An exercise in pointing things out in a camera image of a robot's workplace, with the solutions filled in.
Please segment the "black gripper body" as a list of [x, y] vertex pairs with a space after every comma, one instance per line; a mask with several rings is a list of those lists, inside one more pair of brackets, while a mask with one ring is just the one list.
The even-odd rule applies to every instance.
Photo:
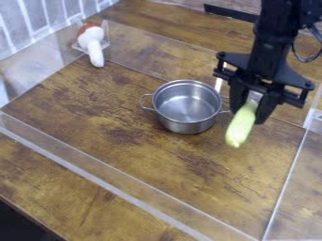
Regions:
[[302, 107], [308, 92], [314, 90], [314, 83], [290, 67], [288, 52], [288, 43], [257, 40], [248, 54], [216, 54], [213, 75], [221, 77], [227, 83], [231, 77], [237, 76], [248, 83], [248, 92], [253, 90], [264, 95], [270, 91], [280, 91], [280, 104]]

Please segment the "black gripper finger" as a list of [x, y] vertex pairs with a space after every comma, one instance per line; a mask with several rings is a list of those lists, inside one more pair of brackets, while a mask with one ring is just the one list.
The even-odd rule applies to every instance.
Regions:
[[228, 86], [229, 110], [232, 113], [236, 113], [247, 101], [248, 83], [237, 76], [233, 76], [228, 80]]
[[280, 104], [282, 101], [282, 92], [280, 91], [270, 91], [260, 98], [259, 105], [255, 112], [255, 123], [263, 124], [272, 113], [276, 105]]

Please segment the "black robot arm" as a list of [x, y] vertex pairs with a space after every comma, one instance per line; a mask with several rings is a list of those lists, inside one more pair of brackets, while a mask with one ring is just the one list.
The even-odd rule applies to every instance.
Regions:
[[228, 83], [229, 110], [236, 112], [251, 92], [260, 94], [255, 122], [264, 123], [279, 104], [302, 107], [314, 83], [288, 65], [287, 56], [296, 52], [298, 31], [307, 28], [318, 41], [322, 56], [322, 0], [261, 0], [253, 25], [253, 43], [247, 54], [220, 52], [213, 75]]

